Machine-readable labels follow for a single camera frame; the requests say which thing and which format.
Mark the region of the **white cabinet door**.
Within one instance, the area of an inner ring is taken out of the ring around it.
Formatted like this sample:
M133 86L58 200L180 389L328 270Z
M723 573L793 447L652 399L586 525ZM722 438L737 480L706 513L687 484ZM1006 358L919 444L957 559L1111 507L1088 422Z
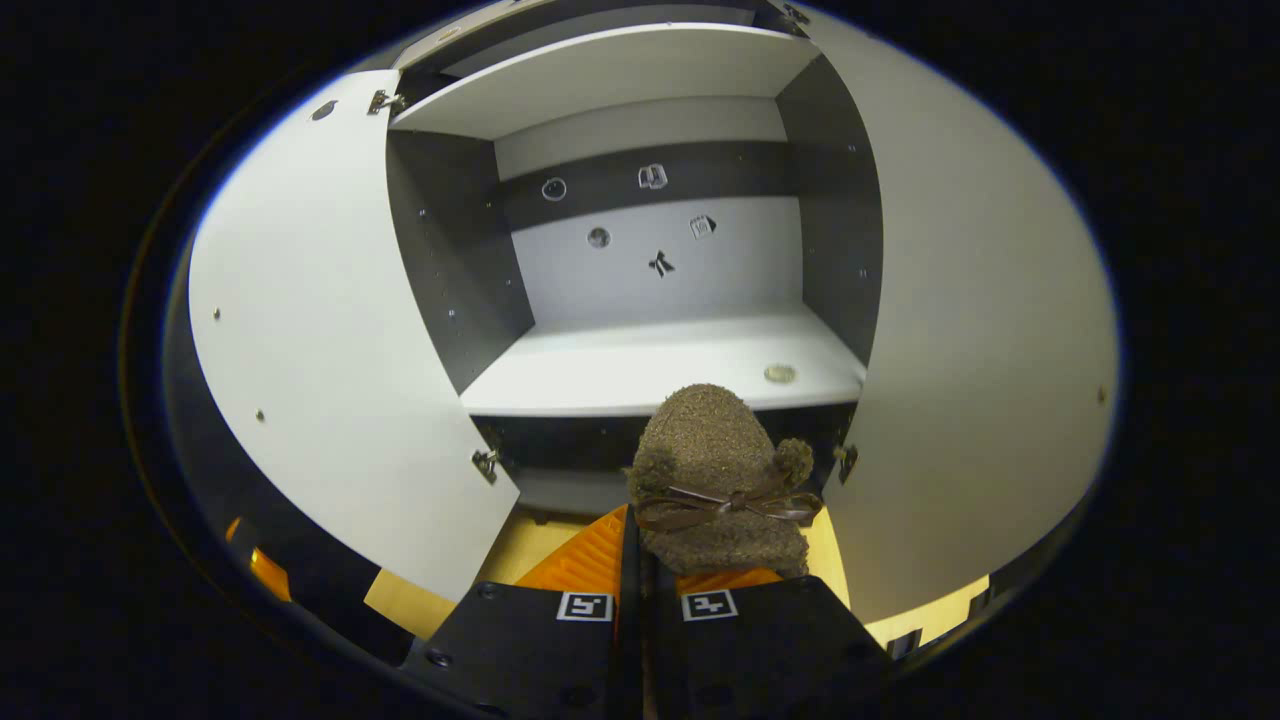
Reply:
M922 61L812 8L879 181L879 311L828 496L852 612L876 623L1018 559L1083 501L1120 380L1111 284L1033 147Z
M387 182L397 70L335 78L289 110L212 196L189 260L207 387L262 474L376 566L460 602L517 491L421 318Z

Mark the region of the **white shoe cabinet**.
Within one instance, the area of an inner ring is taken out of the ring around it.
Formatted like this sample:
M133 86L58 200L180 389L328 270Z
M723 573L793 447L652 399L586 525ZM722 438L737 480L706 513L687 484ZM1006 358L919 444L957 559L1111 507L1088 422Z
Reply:
M786 0L554 0L399 73L396 237L421 318L520 503L622 500L643 423L722 386L809 486L846 478L881 302L861 113Z

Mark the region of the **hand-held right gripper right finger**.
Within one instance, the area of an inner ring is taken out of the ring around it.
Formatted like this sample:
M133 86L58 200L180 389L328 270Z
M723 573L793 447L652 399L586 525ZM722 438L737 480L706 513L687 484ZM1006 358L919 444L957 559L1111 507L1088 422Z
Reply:
M659 568L649 602L655 720L877 720L895 661L822 579L681 592Z

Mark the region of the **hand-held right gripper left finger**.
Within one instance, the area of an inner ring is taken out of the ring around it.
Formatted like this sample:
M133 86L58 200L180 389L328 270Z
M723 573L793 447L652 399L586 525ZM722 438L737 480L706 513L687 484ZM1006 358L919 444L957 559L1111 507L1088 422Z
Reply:
M479 582L401 670L472 720L641 720L637 528L599 518L518 582Z

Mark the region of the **brown fuzzy shoe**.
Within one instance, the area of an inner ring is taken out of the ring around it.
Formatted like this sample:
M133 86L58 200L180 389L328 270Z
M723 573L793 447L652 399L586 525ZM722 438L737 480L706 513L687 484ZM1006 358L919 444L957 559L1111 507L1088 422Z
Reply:
M805 487L814 465L806 441L773 441L737 395L694 384L655 410L623 474L643 547L673 575L794 579L808 574L801 527L823 509Z

